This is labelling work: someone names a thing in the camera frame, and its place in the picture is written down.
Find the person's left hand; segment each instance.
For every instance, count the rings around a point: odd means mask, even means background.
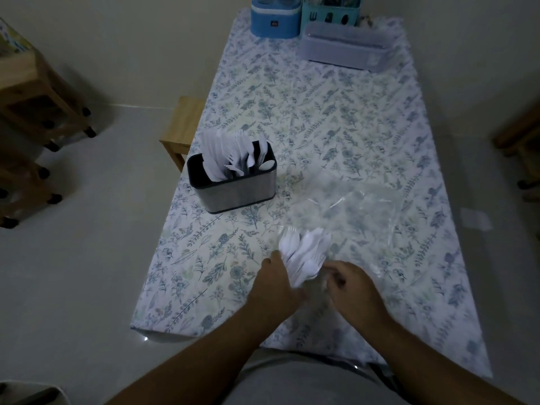
[[[301,288],[292,289],[279,251],[262,260],[261,269],[247,296],[247,304],[276,327],[294,314],[304,299]]]

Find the hand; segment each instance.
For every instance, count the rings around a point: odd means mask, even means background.
[[[279,251],[262,260],[261,269],[247,296],[247,304],[267,318],[273,326],[279,326],[300,306],[304,297],[302,289],[292,289],[287,269]]]
[[[360,267],[344,261],[329,261],[328,293],[337,311],[365,336],[393,321],[373,280]]]

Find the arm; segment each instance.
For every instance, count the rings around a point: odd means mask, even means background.
[[[298,308],[278,251],[262,262],[246,304],[231,318],[117,394],[107,405],[211,404],[260,343]]]
[[[325,267],[332,273],[328,292],[337,310],[383,356],[419,404],[521,404],[400,326],[360,267],[342,261],[329,262]]]

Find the person's right hand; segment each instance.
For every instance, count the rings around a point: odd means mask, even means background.
[[[328,293],[337,311],[363,336],[392,321],[373,280],[360,267],[328,261]]]

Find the clear plastic bag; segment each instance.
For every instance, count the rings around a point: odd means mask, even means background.
[[[294,190],[297,202],[285,225],[332,234],[327,257],[350,261],[384,277],[403,196],[397,190],[361,181],[340,180],[321,170]]]

